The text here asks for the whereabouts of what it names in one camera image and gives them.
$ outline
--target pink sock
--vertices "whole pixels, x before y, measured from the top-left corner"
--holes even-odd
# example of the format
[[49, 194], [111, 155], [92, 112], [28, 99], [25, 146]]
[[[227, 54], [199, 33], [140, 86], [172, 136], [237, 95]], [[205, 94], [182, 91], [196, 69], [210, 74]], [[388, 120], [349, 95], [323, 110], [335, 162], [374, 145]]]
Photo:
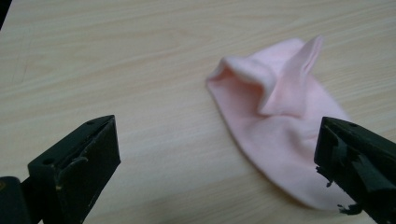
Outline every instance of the pink sock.
[[291, 39], [248, 57], [225, 57], [207, 79], [233, 137], [269, 179], [300, 202], [336, 210], [353, 201], [316, 171], [322, 117], [348, 119], [309, 75], [322, 37]]

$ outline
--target pink fabric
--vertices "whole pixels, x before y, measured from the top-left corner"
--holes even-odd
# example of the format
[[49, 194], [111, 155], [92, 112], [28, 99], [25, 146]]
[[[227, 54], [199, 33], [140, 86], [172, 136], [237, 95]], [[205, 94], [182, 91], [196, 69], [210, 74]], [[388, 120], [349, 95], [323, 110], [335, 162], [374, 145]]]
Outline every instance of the pink fabric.
[[309, 75], [322, 37], [291, 39], [246, 58], [225, 57], [207, 79], [233, 137], [247, 157], [300, 202], [336, 210], [353, 201], [316, 172], [322, 117], [348, 119]]

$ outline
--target table surface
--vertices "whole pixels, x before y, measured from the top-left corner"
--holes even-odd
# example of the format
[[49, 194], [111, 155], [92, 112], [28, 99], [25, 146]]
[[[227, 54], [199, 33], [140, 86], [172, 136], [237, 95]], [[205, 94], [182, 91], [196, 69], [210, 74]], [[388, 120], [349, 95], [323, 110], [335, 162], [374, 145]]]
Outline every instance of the table surface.
[[0, 176], [114, 114], [122, 163], [84, 223], [373, 223], [302, 206], [247, 161], [205, 88], [226, 55], [325, 37], [313, 75], [396, 142], [394, 0], [14, 0], [0, 32]]

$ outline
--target wooden table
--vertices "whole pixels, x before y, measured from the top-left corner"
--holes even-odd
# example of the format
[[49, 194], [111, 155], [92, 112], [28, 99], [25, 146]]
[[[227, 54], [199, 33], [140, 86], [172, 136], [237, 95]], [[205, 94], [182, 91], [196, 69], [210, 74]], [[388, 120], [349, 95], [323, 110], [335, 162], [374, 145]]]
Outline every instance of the wooden table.
[[122, 164], [85, 223], [373, 223], [306, 208], [228, 133], [205, 78], [225, 55], [324, 35], [313, 74], [396, 141], [394, 0], [13, 0], [0, 32], [0, 176], [114, 114]]

